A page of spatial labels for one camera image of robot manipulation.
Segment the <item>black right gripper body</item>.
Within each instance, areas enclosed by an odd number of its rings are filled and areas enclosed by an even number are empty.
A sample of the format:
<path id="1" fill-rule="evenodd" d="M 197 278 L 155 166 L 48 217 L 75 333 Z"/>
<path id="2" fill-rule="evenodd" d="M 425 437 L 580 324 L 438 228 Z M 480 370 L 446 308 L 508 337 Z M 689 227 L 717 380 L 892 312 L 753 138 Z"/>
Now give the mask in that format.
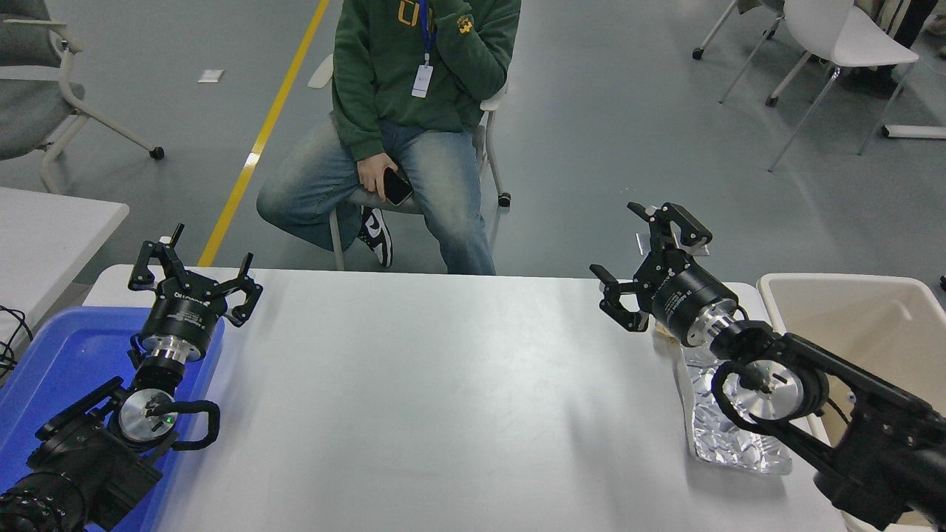
<path id="1" fill-rule="evenodd" d="M 698 264 L 668 276 L 653 294 L 650 313 L 675 338 L 710 338 L 710 327 L 732 323 L 738 297 Z"/>

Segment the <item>person's right hand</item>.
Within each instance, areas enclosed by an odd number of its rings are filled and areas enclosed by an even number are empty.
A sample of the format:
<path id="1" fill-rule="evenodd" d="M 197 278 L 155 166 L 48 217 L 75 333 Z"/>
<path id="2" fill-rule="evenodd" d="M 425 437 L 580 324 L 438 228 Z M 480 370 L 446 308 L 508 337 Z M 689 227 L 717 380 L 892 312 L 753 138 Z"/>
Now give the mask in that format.
<path id="1" fill-rule="evenodd" d="M 385 175 L 388 171 L 396 173 L 399 171 L 399 166 L 385 152 L 357 161 L 359 182 L 366 191 L 378 195 L 382 202 L 387 202 Z"/>

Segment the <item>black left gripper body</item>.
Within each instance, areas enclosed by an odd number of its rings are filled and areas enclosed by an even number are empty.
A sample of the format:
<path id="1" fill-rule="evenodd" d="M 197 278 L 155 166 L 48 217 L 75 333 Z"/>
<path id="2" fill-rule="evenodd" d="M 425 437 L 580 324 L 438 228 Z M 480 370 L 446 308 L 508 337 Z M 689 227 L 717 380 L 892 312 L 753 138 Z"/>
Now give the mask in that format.
<path id="1" fill-rule="evenodd" d="M 161 282 L 156 286 L 156 300 L 139 333 L 139 342 L 152 349 L 157 341 L 176 337 L 195 349 L 206 349 L 226 310 L 224 299 L 204 300 L 199 294 L 184 293 L 178 282 Z"/>

